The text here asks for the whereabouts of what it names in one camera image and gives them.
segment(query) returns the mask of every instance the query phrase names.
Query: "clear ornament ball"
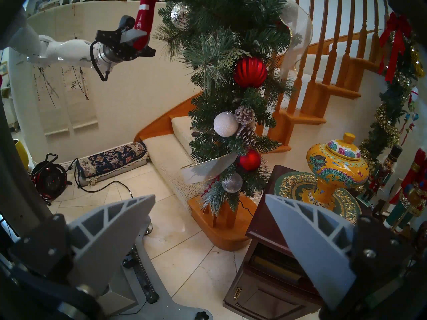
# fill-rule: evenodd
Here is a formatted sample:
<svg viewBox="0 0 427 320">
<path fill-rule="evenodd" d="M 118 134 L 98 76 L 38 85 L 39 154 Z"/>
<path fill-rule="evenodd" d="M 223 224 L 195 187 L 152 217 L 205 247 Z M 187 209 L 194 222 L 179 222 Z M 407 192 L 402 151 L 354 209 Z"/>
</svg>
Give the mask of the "clear ornament ball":
<svg viewBox="0 0 427 320">
<path fill-rule="evenodd" d="M 228 193 L 237 193 L 243 186 L 243 179 L 238 173 L 234 173 L 234 175 L 228 180 L 224 180 L 222 183 L 224 190 Z"/>
<path fill-rule="evenodd" d="M 213 129 L 219 136 L 230 137 L 239 127 L 236 117 L 231 112 L 221 112 L 213 120 Z"/>
<path fill-rule="evenodd" d="M 182 2 L 176 3 L 170 13 L 170 19 L 173 26 L 181 31 L 184 31 L 188 26 L 188 14 L 190 13 L 190 7 Z"/>
</svg>

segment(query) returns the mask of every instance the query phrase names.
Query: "tile floor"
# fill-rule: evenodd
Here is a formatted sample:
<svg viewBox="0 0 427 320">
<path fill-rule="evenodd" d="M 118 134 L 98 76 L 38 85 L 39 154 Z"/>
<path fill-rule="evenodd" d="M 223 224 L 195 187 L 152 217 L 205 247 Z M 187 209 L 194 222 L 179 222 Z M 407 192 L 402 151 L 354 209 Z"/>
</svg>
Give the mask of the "tile floor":
<svg viewBox="0 0 427 320">
<path fill-rule="evenodd" d="M 153 231 L 144 238 L 144 245 L 167 291 L 176 303 L 209 310 L 217 320 L 243 320 L 223 307 L 226 295 L 247 248 L 228 252 L 209 241 L 191 214 L 182 206 L 152 163 L 101 181 L 88 190 L 97 190 L 112 180 L 129 187 L 133 196 L 156 195 L 150 217 Z M 52 213 L 62 213 L 67 222 L 73 221 L 93 208 L 129 198 L 119 184 L 88 194 L 77 189 L 73 181 L 50 206 Z M 317 314 L 301 320 L 318 319 Z"/>
</svg>

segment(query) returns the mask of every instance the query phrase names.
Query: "decorative plate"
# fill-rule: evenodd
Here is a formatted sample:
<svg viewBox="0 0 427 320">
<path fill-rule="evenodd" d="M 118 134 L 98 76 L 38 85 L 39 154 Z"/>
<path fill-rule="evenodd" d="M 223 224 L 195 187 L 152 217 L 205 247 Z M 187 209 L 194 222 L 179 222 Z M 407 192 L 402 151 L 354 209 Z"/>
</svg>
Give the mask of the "decorative plate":
<svg viewBox="0 0 427 320">
<path fill-rule="evenodd" d="M 274 194 L 282 197 L 301 200 L 302 192 L 313 189 L 316 185 L 316 177 L 312 173 L 289 172 L 281 175 L 274 186 Z M 359 203 L 345 189 L 339 188 L 333 193 L 336 214 L 346 218 L 352 224 L 356 224 L 357 216 L 362 214 Z"/>
</svg>

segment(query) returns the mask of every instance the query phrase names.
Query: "christmas garland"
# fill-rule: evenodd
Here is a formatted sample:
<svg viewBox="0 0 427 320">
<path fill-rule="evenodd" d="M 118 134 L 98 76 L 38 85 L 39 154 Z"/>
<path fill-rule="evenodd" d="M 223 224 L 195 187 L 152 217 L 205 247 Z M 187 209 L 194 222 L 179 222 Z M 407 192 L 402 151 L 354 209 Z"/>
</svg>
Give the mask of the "christmas garland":
<svg viewBox="0 0 427 320">
<path fill-rule="evenodd" d="M 380 45 L 385 47 L 390 43 L 391 55 L 386 66 L 387 90 L 380 93 L 382 104 L 377 108 L 375 121 L 371 124 L 372 130 L 369 137 L 360 144 L 362 157 L 369 165 L 369 170 L 374 171 L 377 164 L 377 157 L 386 149 L 399 143 L 400 131 L 396 128 L 396 123 L 400 117 L 406 114 L 405 122 L 409 118 L 409 112 L 403 109 L 408 102 L 411 91 L 414 88 L 417 77 L 424 76 L 422 64 L 418 59 L 418 51 L 414 49 L 415 35 L 404 15 L 397 17 L 394 13 L 390 15 L 387 27 L 380 37 Z M 384 63 L 380 64 L 379 73 L 382 74 Z M 414 107 L 409 106 L 412 119 L 418 119 Z M 409 133 L 414 125 L 406 131 Z"/>
</svg>

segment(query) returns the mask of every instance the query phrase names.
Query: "screw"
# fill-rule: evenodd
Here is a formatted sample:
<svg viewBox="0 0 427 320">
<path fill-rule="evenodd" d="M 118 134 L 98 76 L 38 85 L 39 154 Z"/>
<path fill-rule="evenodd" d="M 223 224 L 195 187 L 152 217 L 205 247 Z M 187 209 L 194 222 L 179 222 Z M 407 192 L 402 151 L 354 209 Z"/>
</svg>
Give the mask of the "screw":
<svg viewBox="0 0 427 320">
<path fill-rule="evenodd" d="M 363 254 L 367 258 L 375 258 L 377 256 L 377 253 L 375 251 L 373 251 L 372 249 L 365 249 L 365 250 L 363 250 Z"/>
</svg>

